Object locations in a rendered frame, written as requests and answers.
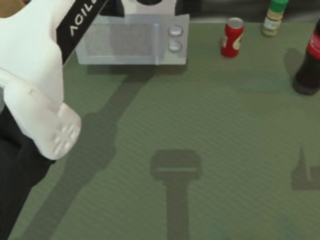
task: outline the table surface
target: table surface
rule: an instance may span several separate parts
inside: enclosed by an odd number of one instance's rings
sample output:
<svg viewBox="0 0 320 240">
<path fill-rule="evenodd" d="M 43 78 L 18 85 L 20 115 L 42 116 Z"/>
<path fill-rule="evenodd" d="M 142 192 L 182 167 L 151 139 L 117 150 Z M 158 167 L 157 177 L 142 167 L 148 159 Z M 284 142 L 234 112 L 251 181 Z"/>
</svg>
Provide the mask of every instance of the table surface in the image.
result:
<svg viewBox="0 0 320 240">
<path fill-rule="evenodd" d="M 33 189 L 10 239 L 173 240 L 166 207 L 188 203 L 189 226 L 176 224 L 191 240 L 318 240 L 320 94 L 290 87 L 313 27 L 283 23 L 266 38 L 247 24 L 239 56 L 225 59 L 224 25 L 191 24 L 187 66 L 73 56 L 65 101 L 82 117 L 80 138 Z M 200 177 L 186 198 L 166 200 L 151 169 L 173 162 L 168 181 L 183 184 L 191 165 Z"/>
</svg>

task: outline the brown object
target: brown object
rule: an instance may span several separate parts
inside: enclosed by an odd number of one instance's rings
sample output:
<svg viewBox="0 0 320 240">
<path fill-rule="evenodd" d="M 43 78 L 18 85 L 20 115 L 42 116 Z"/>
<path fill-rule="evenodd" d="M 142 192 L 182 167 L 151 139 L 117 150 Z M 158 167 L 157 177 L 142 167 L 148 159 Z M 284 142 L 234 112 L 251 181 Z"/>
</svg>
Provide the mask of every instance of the brown object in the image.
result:
<svg viewBox="0 0 320 240">
<path fill-rule="evenodd" d="M 0 0 L 0 18 L 8 18 L 25 6 L 22 0 Z"/>
</svg>

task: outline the green cap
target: green cap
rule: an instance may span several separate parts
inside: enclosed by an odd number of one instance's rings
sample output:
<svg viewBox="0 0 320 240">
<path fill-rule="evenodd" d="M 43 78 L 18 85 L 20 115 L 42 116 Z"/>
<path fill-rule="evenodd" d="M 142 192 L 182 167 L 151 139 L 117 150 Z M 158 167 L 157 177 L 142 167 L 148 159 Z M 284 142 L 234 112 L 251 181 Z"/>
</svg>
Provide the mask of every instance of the green cap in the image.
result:
<svg viewBox="0 0 320 240">
<path fill-rule="evenodd" d="M 282 13 L 285 11 L 289 0 L 271 0 L 270 10 L 275 13 Z"/>
</svg>

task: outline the white robotic arm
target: white robotic arm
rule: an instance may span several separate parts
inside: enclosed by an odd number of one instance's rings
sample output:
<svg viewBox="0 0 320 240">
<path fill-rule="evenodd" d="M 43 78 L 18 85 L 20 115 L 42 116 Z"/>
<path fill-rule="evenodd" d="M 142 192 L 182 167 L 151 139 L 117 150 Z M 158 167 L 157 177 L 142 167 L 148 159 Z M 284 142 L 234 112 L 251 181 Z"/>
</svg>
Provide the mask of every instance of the white robotic arm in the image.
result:
<svg viewBox="0 0 320 240">
<path fill-rule="evenodd" d="M 80 117 L 64 103 L 62 53 L 56 42 L 56 28 L 74 2 L 32 0 L 0 19 L 4 102 L 22 133 L 50 160 L 70 151 L 81 128 Z"/>
</svg>

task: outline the microwave knob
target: microwave knob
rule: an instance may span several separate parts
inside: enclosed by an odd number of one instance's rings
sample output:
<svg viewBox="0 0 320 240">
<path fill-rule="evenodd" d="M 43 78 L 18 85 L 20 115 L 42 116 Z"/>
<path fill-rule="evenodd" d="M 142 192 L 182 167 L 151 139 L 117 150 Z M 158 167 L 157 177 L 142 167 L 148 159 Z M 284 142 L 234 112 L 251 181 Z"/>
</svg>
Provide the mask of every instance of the microwave knob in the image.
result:
<svg viewBox="0 0 320 240">
<path fill-rule="evenodd" d="M 172 53 L 178 53 L 182 49 L 182 44 L 178 41 L 171 41 L 168 45 L 168 49 Z"/>
<path fill-rule="evenodd" d="M 171 37 L 180 37 L 183 32 L 184 32 L 184 30 L 182 29 L 182 27 L 180 27 L 178 25 L 171 26 L 169 28 L 169 35 Z"/>
</svg>

